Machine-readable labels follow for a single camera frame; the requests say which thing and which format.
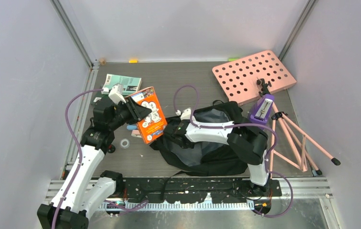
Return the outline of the orange book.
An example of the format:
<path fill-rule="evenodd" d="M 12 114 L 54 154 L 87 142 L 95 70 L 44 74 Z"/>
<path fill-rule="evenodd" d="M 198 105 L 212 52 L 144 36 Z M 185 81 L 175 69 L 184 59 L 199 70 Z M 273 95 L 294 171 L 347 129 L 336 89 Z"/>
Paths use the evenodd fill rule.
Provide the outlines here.
<path fill-rule="evenodd" d="M 132 98 L 138 105 L 149 108 L 150 113 L 137 122 L 138 131 L 145 144 L 150 144 L 163 135 L 167 121 L 160 106 L 153 86 L 133 93 L 127 98 Z"/>

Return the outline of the teal book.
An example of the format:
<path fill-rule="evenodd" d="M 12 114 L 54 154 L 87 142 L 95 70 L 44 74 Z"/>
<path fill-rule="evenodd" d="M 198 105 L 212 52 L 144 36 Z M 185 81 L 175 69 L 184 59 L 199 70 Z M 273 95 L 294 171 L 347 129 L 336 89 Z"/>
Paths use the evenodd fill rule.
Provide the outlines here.
<path fill-rule="evenodd" d="M 122 95 L 131 95 L 136 91 L 140 90 L 142 84 L 142 78 L 139 77 L 130 77 L 116 74 L 107 74 L 105 83 L 102 88 L 104 89 L 102 94 L 108 94 L 105 88 L 109 91 L 113 88 L 114 85 L 122 85 Z"/>

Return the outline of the dark green book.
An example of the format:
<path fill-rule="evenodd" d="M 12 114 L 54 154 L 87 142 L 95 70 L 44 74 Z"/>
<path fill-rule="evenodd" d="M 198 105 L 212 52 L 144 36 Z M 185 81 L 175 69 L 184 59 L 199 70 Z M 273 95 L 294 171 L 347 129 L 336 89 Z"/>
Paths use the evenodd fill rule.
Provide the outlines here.
<path fill-rule="evenodd" d="M 113 105 L 113 101 L 108 97 L 108 95 L 103 95 L 97 97 L 97 100 L 94 102 L 94 110 L 105 110 Z"/>

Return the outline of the black backpack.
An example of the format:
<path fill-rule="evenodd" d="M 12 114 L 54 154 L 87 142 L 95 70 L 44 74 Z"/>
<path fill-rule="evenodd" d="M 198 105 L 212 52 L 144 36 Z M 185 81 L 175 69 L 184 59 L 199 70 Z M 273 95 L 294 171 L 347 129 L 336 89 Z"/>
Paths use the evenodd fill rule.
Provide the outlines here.
<path fill-rule="evenodd" d="M 173 116 L 167 118 L 166 121 L 167 125 L 177 125 L 181 120 L 178 116 Z M 194 122 L 224 123 L 229 121 L 251 123 L 243 117 L 242 109 L 236 102 L 213 104 L 194 112 Z M 199 142 L 194 148 L 183 149 L 162 135 L 151 143 L 150 147 L 158 150 L 169 165 L 179 168 L 181 173 L 189 176 L 231 176 L 248 170 L 247 164 L 223 144 Z"/>

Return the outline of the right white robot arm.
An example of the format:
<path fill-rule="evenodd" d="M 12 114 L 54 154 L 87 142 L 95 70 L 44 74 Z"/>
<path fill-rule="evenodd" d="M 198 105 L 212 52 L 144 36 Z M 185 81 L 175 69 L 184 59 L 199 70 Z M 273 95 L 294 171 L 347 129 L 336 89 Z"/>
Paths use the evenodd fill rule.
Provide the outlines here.
<path fill-rule="evenodd" d="M 270 172 L 266 158 L 270 152 L 264 125 L 250 122 L 206 123 L 182 120 L 177 125 L 168 124 L 164 136 L 182 148 L 191 148 L 199 142 L 227 145 L 250 172 L 251 191 L 262 196 L 270 189 Z"/>

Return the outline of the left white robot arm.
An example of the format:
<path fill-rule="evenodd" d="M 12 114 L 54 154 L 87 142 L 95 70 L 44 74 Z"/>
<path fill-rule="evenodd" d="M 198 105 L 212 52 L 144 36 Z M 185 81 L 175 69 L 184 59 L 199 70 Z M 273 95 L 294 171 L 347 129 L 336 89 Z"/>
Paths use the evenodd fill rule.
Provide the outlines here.
<path fill-rule="evenodd" d="M 106 171 L 96 184 L 87 190 L 92 175 L 106 153 L 113 153 L 114 131 L 125 124 L 135 124 L 146 118 L 152 110 L 128 97 L 113 102 L 104 97 L 96 102 L 90 126 L 78 141 L 78 155 L 62 187 L 52 201 L 41 204 L 37 210 L 44 229 L 86 229 L 89 220 L 110 195 L 124 193 L 120 173 Z"/>

